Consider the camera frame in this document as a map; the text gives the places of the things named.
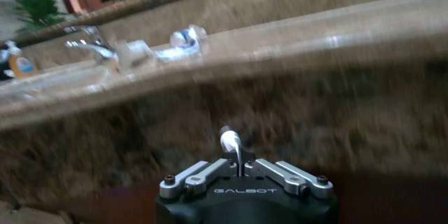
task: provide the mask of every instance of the mirror frame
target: mirror frame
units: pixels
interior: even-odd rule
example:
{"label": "mirror frame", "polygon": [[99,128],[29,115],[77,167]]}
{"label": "mirror frame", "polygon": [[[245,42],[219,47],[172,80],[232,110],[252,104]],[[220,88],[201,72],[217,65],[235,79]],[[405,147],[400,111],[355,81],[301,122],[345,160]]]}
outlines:
{"label": "mirror frame", "polygon": [[[64,21],[35,33],[19,34],[12,40],[20,47],[31,46],[63,36],[65,34],[63,29],[67,26],[101,25],[173,1],[176,0],[120,0],[107,7],[80,15],[76,19]],[[0,45],[0,49],[7,48],[5,41],[1,41]]]}

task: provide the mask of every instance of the soap dispenser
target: soap dispenser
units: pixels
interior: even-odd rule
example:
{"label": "soap dispenser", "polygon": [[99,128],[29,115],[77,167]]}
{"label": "soap dispenser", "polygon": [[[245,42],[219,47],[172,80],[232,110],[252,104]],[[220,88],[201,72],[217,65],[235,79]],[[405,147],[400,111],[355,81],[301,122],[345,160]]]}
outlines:
{"label": "soap dispenser", "polygon": [[15,78],[23,79],[27,78],[36,73],[36,68],[32,62],[21,56],[21,50],[16,46],[13,41],[7,41],[7,45],[9,47],[9,67],[13,71]]}

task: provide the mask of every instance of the chrome faucet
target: chrome faucet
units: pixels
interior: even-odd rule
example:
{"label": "chrome faucet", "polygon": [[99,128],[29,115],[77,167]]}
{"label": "chrome faucet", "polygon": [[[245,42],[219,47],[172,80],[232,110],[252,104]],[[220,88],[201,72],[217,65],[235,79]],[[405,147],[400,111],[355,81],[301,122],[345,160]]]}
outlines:
{"label": "chrome faucet", "polygon": [[81,48],[96,52],[96,54],[99,55],[99,58],[96,60],[97,62],[108,59],[117,59],[117,54],[103,39],[96,26],[69,26],[64,28],[64,32],[68,34],[77,31],[84,31],[93,40],[93,43],[89,44],[83,39],[80,41],[67,41],[65,46],[68,48]]}

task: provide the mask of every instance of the sink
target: sink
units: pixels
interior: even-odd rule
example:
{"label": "sink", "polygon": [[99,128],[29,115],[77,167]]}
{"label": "sink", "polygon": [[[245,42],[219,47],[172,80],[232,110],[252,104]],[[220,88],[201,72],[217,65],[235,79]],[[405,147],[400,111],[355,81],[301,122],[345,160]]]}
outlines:
{"label": "sink", "polygon": [[108,65],[84,61],[59,66],[23,80],[0,83],[0,105],[56,97],[63,92],[104,82],[112,71]]}

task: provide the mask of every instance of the green plant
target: green plant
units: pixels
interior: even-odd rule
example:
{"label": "green plant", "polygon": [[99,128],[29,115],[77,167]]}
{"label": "green plant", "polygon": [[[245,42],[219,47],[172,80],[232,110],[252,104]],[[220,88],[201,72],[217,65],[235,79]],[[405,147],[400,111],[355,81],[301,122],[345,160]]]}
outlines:
{"label": "green plant", "polygon": [[56,6],[56,0],[15,0],[19,6],[15,7],[17,19],[25,22],[25,26],[17,31],[36,31],[44,27],[57,24],[65,19],[61,17]]}

